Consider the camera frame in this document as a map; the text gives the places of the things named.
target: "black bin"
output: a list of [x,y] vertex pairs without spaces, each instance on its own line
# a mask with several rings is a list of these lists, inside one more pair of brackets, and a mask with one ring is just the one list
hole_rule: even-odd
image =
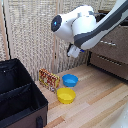
[[43,128],[48,101],[18,59],[0,62],[0,128]]

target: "cabinet door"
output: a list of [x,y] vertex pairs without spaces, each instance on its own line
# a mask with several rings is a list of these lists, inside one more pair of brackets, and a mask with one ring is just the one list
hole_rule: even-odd
[[128,80],[128,65],[127,64],[117,62],[115,60],[97,55],[95,53],[91,54],[90,63],[108,72],[111,72],[121,78]]
[[90,51],[128,64],[128,26],[116,27]]

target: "small cardboard box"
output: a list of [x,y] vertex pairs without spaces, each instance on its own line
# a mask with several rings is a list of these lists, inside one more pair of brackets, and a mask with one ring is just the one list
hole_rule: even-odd
[[39,81],[41,85],[50,91],[56,92],[60,84],[60,77],[42,68],[39,70]]

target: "woven panel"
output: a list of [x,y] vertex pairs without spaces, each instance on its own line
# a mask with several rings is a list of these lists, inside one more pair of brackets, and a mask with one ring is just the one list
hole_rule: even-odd
[[3,60],[6,60],[6,53],[5,53],[3,35],[1,31],[1,26],[0,26],[0,61],[3,61]]
[[100,9],[110,11],[114,7],[115,3],[116,0],[102,0]]
[[[80,5],[90,5],[93,7],[94,11],[97,12],[99,9],[100,0],[63,0],[61,12],[66,14]],[[58,39],[59,41],[59,57],[57,61],[57,72],[65,71],[70,68],[77,67],[79,65],[85,64],[87,59],[87,51],[80,53],[75,59],[72,57],[67,57],[67,49],[69,43]]]
[[3,18],[2,2],[0,1],[0,61],[8,59],[8,47],[6,40],[5,24]]
[[89,5],[93,7],[94,12],[98,12],[101,0],[63,0],[63,13],[68,13],[69,11],[75,9],[80,5]]
[[52,72],[53,40],[51,21],[54,0],[8,0],[13,46],[12,55],[25,65],[34,80],[38,71]]

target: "wooden floor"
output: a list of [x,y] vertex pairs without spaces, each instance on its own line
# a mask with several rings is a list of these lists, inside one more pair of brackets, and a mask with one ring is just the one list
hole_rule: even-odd
[[56,94],[37,82],[49,101],[45,128],[110,128],[128,101],[128,84],[92,66],[82,65],[58,75],[62,78],[68,73],[79,78],[72,88],[76,98],[69,105],[60,103]]

